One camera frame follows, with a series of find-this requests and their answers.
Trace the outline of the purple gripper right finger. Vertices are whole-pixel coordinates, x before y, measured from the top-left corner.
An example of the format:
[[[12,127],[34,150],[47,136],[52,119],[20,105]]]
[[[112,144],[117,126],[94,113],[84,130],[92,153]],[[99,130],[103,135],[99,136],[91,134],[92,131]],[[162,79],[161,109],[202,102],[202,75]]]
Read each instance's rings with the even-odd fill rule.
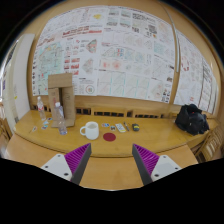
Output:
[[[148,185],[181,170],[181,167],[168,155],[158,156],[137,144],[132,146],[132,155],[138,167],[143,185]]]

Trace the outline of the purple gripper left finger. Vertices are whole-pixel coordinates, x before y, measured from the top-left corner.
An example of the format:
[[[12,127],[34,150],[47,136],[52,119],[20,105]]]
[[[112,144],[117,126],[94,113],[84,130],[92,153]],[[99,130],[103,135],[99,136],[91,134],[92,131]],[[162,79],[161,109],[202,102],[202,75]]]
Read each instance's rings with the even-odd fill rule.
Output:
[[[79,185],[91,153],[91,144],[88,143],[66,155],[56,154],[42,169]]]

